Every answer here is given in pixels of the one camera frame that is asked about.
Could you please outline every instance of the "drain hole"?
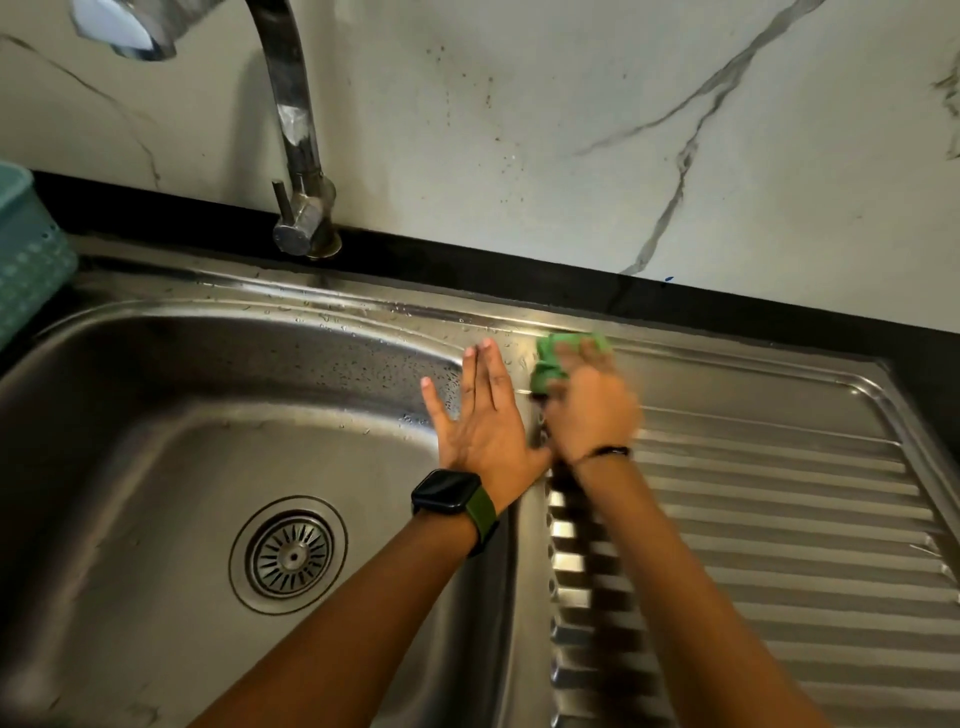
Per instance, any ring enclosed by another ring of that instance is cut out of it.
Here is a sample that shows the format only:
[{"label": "drain hole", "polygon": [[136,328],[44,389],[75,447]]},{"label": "drain hole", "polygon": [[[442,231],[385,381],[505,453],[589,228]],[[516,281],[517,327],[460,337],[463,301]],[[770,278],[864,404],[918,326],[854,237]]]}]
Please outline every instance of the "drain hole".
[{"label": "drain hole", "polygon": [[324,576],[332,551],[333,534],[323,519],[306,511],[281,513],[253,537],[247,576],[264,596],[297,596]]}]

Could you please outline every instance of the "watch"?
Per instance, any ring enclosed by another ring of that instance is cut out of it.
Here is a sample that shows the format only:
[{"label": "watch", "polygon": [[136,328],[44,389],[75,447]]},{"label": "watch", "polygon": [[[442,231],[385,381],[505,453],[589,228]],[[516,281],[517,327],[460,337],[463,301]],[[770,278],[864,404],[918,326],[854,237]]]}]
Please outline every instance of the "watch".
[{"label": "watch", "polygon": [[410,494],[414,513],[421,508],[431,513],[455,516],[466,513],[477,528],[477,545],[470,556],[483,551],[500,521],[493,501],[483,489],[476,473],[436,470],[420,482]]}]

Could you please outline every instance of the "green cloth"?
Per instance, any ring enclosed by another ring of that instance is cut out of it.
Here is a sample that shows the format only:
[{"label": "green cloth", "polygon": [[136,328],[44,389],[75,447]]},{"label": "green cloth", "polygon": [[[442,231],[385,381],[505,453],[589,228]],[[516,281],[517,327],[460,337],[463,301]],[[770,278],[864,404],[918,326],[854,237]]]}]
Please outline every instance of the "green cloth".
[{"label": "green cloth", "polygon": [[546,383],[550,379],[566,379],[566,372],[560,365],[560,359],[555,351],[557,344],[564,343],[573,349],[579,349],[580,341],[584,337],[592,338],[593,343],[601,352],[611,350],[610,342],[602,333],[551,333],[549,336],[541,336],[537,339],[537,365],[530,376],[530,391],[532,394],[546,395]]}]

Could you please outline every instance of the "faucet spout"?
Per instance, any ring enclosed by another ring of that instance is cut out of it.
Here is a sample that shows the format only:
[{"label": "faucet spout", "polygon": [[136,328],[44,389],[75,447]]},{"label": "faucet spout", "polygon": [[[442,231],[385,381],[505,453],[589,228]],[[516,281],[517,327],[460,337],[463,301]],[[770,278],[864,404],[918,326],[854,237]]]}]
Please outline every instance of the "faucet spout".
[{"label": "faucet spout", "polygon": [[[176,41],[223,0],[72,0],[84,37],[110,44],[121,56],[164,61]],[[328,257],[341,248],[330,219],[336,187],[324,175],[310,106],[303,47],[289,0],[247,0],[260,36],[283,136],[291,192],[274,226],[274,242],[290,255]],[[287,194],[282,182],[277,195]]]}]

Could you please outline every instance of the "black watch face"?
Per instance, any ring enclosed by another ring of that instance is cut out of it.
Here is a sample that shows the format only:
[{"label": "black watch face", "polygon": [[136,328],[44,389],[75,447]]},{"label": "black watch face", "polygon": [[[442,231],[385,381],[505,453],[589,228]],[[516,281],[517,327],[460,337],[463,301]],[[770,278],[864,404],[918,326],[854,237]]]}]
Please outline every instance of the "black watch face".
[{"label": "black watch face", "polygon": [[424,508],[436,513],[462,513],[479,487],[480,476],[476,473],[434,471],[411,495],[414,510]]}]

